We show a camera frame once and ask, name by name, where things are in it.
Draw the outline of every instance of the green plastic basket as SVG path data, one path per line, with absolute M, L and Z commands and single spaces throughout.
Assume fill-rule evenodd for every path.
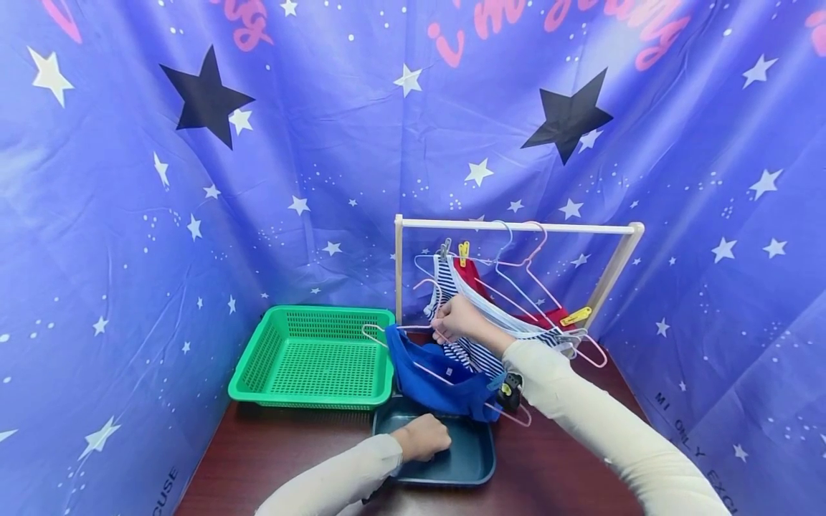
M 361 329 L 395 321 L 387 310 L 274 306 L 249 339 L 230 398 L 268 407 L 374 409 L 390 397 L 393 365 L 387 348 Z M 366 331 L 385 342 L 384 332 Z

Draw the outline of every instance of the table surface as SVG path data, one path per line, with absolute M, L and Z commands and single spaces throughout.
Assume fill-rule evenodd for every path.
M 642 415 L 613 362 L 574 368 Z M 470 489 L 393 486 L 346 514 L 502 516 L 641 514 L 625 485 L 554 422 L 531 409 L 530 428 L 495 424 L 496 472 Z M 230 404 L 177 516 L 252 516 L 294 476 L 369 437 L 371 414 Z

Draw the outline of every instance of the pink wire hanger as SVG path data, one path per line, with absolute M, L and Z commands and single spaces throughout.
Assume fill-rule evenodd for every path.
M 551 300 L 553 300 L 554 304 L 555 304 L 555 305 L 556 305 L 559 309 L 562 309 L 562 307 L 563 307 L 563 306 L 562 306 L 562 304 L 560 304 L 560 303 L 559 303 L 559 301 L 557 300 L 557 298 L 556 298 L 553 294 L 551 294 L 551 293 L 550 293 L 550 291 L 548 291 L 548 289 L 545 287 L 545 285 L 543 285 L 543 283 L 542 283 L 542 282 L 541 282 L 541 281 L 540 281 L 540 280 L 539 280 L 539 279 L 538 279 L 538 278 L 534 275 L 533 271 L 531 271 L 531 270 L 530 270 L 530 266 L 531 266 L 531 265 L 533 265 L 533 260 L 534 260 L 534 258 L 535 258 L 535 257 L 536 257 L 536 255 L 539 253 L 539 251 L 541 251 L 541 250 L 542 250 L 543 246 L 544 246 L 544 245 L 545 245 L 545 243 L 548 241 L 548 231 L 547 231 L 547 230 L 546 230 L 546 229 L 545 229 L 545 228 L 544 228 L 544 227 L 543 227 L 543 226 L 542 226 L 539 222 L 537 222 L 537 221 L 535 221 L 535 220 L 529 220 L 529 223 L 530 223 L 530 224 L 535 224 L 537 227 L 539 227 L 539 228 L 542 230 L 542 233 L 543 233 L 543 238 L 542 238 L 542 241 L 539 243 L 539 245 L 536 247 L 536 249 L 534 249 L 534 251 L 533 251 L 531 254 L 529 254 L 527 258 L 525 258 L 524 260 L 522 260 L 522 262 L 521 262 L 521 263 L 508 263 L 508 262 L 500 262 L 500 261 L 498 261 L 498 260 L 487 260 L 487 259 L 484 259 L 484 258 L 471 258 L 471 257 L 465 257 L 465 259 L 467 259 L 467 260 L 473 260 L 474 262 L 484 263 L 485 265 L 489 265 L 489 266 L 490 266 L 490 265 L 494 265 L 494 266 L 496 266 L 497 264 L 499 264 L 499 265 L 506 265 L 506 266 L 508 266 L 508 267 L 523 267 L 523 266 L 525 266 L 525 271 L 528 273 L 528 276 L 530 276 L 530 278 L 531 278 L 532 280 L 534 280 L 534 282 L 535 282 L 537 285 L 539 285 L 539 288 L 542 290 L 542 292 L 544 292 L 546 296 L 548 296 L 549 298 L 551 298 Z M 508 230 L 510 230 L 510 228 L 507 226 L 507 224 L 506 224 L 505 222 L 502 222 L 502 224 L 503 224 L 503 225 L 505 225 L 505 227 L 506 227 Z M 432 274 L 430 274 L 429 272 L 427 272 L 426 270 L 424 270 L 424 268 L 423 268 L 422 266 L 420 266 L 420 265 L 416 262 L 416 259 L 417 259 L 417 258 L 420 258 L 420 257 L 423 257 L 423 256 L 432 257 L 432 255 L 428 255 L 428 254 L 420 254 L 420 255 L 417 255 L 417 256 L 415 256 L 415 257 L 414 257 L 414 259 L 413 259 L 413 263 L 415 264 L 415 266 L 416 266 L 419 270 L 421 270 L 422 272 L 424 272 L 424 273 L 425 273 L 425 274 L 427 274 L 428 276 L 433 277 L 433 275 L 432 275 Z M 451 257 L 451 259 L 452 259 L 452 258 L 460 258 L 460 257 L 455 257 L 455 255 L 450 255 L 450 257 Z M 513 281 L 512 281 L 511 279 L 509 279 L 507 276 L 505 276 L 502 272 L 500 272 L 500 271 L 499 271 L 499 269 L 498 269 L 498 267 L 496 267 L 496 273 L 497 273 L 497 274 L 499 274 L 500 276 L 503 276 L 506 280 L 508 280 L 508 282 L 510 282 L 510 283 L 511 283 L 511 285 L 513 285 Z M 524 314 L 526 314 L 528 317 L 530 317 L 530 318 L 531 318 L 534 322 L 539 322 L 539 320 L 538 320 L 538 319 L 537 319 L 537 318 L 536 318 L 533 314 L 530 314 L 527 310 L 525 310 L 524 308 L 522 308 L 522 306 L 521 306 L 519 303 L 517 303 L 516 301 L 513 301 L 510 297 L 506 296 L 505 294 L 501 293 L 501 292 L 500 292 L 500 291 L 498 291 L 497 289 L 495 289 L 495 288 L 493 288 L 492 286 L 488 285 L 487 283 L 483 282 L 481 278 L 476 278 L 476 282 L 478 282 L 479 284 L 483 285 L 483 286 L 484 286 L 485 288 L 487 288 L 488 290 L 493 291 L 494 293 L 496 293 L 499 297 L 501 297 L 501 298 L 502 298 L 502 299 L 504 299 L 505 301 L 508 301 L 509 303 L 511 303 L 513 306 L 515 306 L 517 309 L 519 309 L 522 313 L 524 313 Z M 584 339 L 588 340 L 588 342 L 590 342 L 591 344 L 593 344 L 593 345 L 594 345 L 594 347 L 596 348 L 597 352 L 598 352 L 598 353 L 602 356 L 602 363 L 597 364 L 596 362 L 594 362 L 593 360 L 591 360 L 591 359 L 590 359 L 590 358 L 589 358 L 589 357 L 588 357 L 585 353 L 580 352 L 580 351 L 577 349 L 577 346 L 572 347 L 573 352 L 574 352 L 574 357 L 576 357 L 577 355 L 578 355 L 578 356 L 581 356 L 581 357 L 582 357 L 582 358 L 583 358 L 586 362 L 588 362 L 588 363 L 590 363 L 592 366 L 597 367 L 597 368 L 600 368 L 600 369 L 601 369 L 602 367 L 605 367 L 605 365 L 607 365 L 607 364 L 608 364 L 608 356 L 605 354 L 605 351 L 602 349 L 602 347 L 601 347 L 601 346 L 600 346 L 600 345 L 599 345 L 599 344 L 598 344 L 598 343 L 597 343 L 597 342 L 596 342 L 596 341 L 595 341 L 595 340 L 594 340 L 594 339 L 593 339 L 593 338 L 592 338 L 592 337 L 591 337 L 591 336 L 590 336 L 587 332 L 585 332 L 585 333 L 580 333 L 580 332 L 577 332 L 577 334 L 570 334 L 569 332 L 563 331 L 561 328 L 559 328 L 559 326 L 558 326 L 558 325 L 556 325 L 556 323 L 554 323 L 554 322 L 553 322 L 553 321 L 552 321 L 552 320 L 548 317 L 548 315 L 547 315 L 547 314 L 545 314 L 544 310 L 541 310 L 541 309 L 540 309 L 540 308 L 539 308 L 539 307 L 538 307 L 538 306 L 537 306 L 537 305 L 533 302 L 533 300 L 531 300 L 529 297 L 527 297 L 527 295 L 526 295 L 524 292 L 523 292 L 522 294 L 523 294 L 523 296 L 525 297 L 525 299 L 527 299 L 527 300 L 528 300 L 528 302 L 529 302 L 531 305 L 533 305 L 533 306 L 534 306 L 534 308 L 535 308 L 535 309 L 539 312 L 539 314 L 540 314 L 540 315 L 542 315 L 542 317 L 543 317 L 543 318 L 544 318 L 544 319 L 545 319 L 545 320 L 546 320 L 546 321 L 550 324 L 550 326 L 551 326 L 551 328 L 552 328 L 552 329 L 557 329 L 557 330 L 558 330 L 559 332 L 561 332 L 562 334 L 566 334 L 566 335 L 569 335 L 569 336 L 571 336 L 571 337 L 573 337 L 573 338 L 577 338 L 577 339 L 579 340 L 579 342 L 581 342 L 581 341 L 582 341 L 582 339 L 584 338 Z
M 441 287 L 441 286 L 439 286 L 439 284 L 438 284 L 438 283 L 436 283 L 436 281 L 435 281 L 435 280 L 432 280 L 432 279 L 430 279 L 430 278 L 428 278 L 428 277 L 427 277 L 427 278 L 423 279 L 422 281 L 420 281 L 420 282 L 419 282 L 416 286 L 414 286 L 414 287 L 413 287 L 413 290 L 415 290 L 415 289 L 419 288 L 420 286 L 424 285 L 425 283 L 433 283 L 434 289 L 436 289 L 436 291 L 438 292 L 439 299 L 438 299 L 438 301 L 437 301 L 437 303 L 436 303 L 436 310 L 438 311 L 438 310 L 439 310 L 439 308 L 441 308 L 441 306 L 442 306 L 442 287 Z M 369 339 L 370 339 L 370 340 L 372 340 L 374 343 L 378 343 L 378 344 L 382 345 L 383 347 L 387 348 L 387 344 L 385 344 L 384 342 L 382 342 L 382 341 L 378 340 L 377 338 L 373 337 L 371 334 L 368 334 L 368 333 L 365 331 L 365 329 L 367 329 L 367 328 L 375 328 L 375 329 L 377 329 L 378 331 L 382 331 L 382 332 L 383 332 L 383 331 L 385 331 L 385 329 L 384 329 L 384 328 L 382 328 L 381 326 L 379 326 L 378 324 L 364 324 L 364 325 L 362 326 L 362 335 L 364 335 L 365 337 L 369 338 Z M 397 328 L 398 328 L 398 329 L 432 329 L 433 331 L 435 331 L 435 333 L 436 333 L 438 336 L 440 336 L 441 338 L 444 338 L 444 336 L 443 336 L 443 335 L 442 335 L 442 334 L 441 334 L 441 333 L 440 333 L 440 332 L 439 332 L 436 328 L 434 328 L 433 326 L 423 326 L 423 325 L 416 325 L 416 324 L 408 324 L 407 326 L 397 326 Z M 428 369 L 427 367 L 422 366 L 422 365 L 421 365 L 421 364 L 419 364 L 418 362 L 413 362 L 413 365 L 414 365 L 414 366 L 416 366 L 416 367 L 418 367 L 418 368 L 419 368 L 419 369 L 421 369 L 422 371 L 424 371 L 424 372 L 428 373 L 429 375 L 431 375 L 431 376 L 433 376 L 433 377 L 435 377 L 435 378 L 438 378 L 439 380 L 443 381 L 444 383 L 448 384 L 449 386 L 455 385 L 455 384 L 453 384 L 451 381 L 446 380 L 446 379 L 444 379 L 443 377 L 441 377 L 441 376 L 437 375 L 436 373 L 432 372 L 432 371 L 431 371 L 430 369 Z M 520 426 L 522 426 L 522 427 L 525 427 L 525 428 L 528 428 L 528 427 L 530 426 L 531 422 L 533 421 L 533 418 L 531 417 L 530 412 L 528 411 L 528 409 L 525 407 L 525 404 L 523 404 L 523 403 L 520 403 L 519 407 L 520 407 L 520 409 L 522 409 L 522 410 L 525 412 L 525 414 L 528 416 L 528 421 L 527 421 L 527 423 L 526 423 L 526 422 L 524 422 L 524 421 L 520 421 L 519 419 L 517 419 L 517 418 L 513 417 L 513 416 L 512 416 L 512 415 L 510 415 L 510 414 L 506 414 L 505 412 L 503 412 L 503 411 L 501 411 L 501 410 L 497 409 L 497 407 L 495 407 L 495 406 L 493 406 L 493 405 L 491 405 L 491 404 L 489 404 L 489 403 L 485 403 L 485 406 L 486 406 L 487 408 L 489 408 L 489 409 L 493 410 L 494 412 L 498 412 L 500 415 L 505 416 L 506 418 L 510 419 L 510 420 L 511 420 L 511 421 L 513 421 L 514 423 L 517 423 L 518 425 L 520 425 Z

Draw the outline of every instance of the white sleeve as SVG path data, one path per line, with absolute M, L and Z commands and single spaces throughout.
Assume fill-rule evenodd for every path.
M 368 498 L 401 464 L 401 446 L 373 436 L 282 485 L 256 516 L 335 516 Z
M 508 371 L 522 376 L 525 399 L 605 460 L 645 514 L 729 514 L 688 457 L 610 394 L 577 375 L 560 353 L 539 341 L 517 341 L 507 348 L 503 362 Z

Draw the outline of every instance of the blue star backdrop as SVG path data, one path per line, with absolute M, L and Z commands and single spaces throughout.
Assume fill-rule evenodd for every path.
M 401 259 L 422 320 L 416 254 L 506 242 L 397 257 L 397 212 L 642 221 L 592 333 L 733 513 L 824 511 L 821 2 L 80 4 L 0 20 L 5 514 L 173 507 L 269 306 L 389 308 Z M 534 270 L 575 310 L 615 244 Z

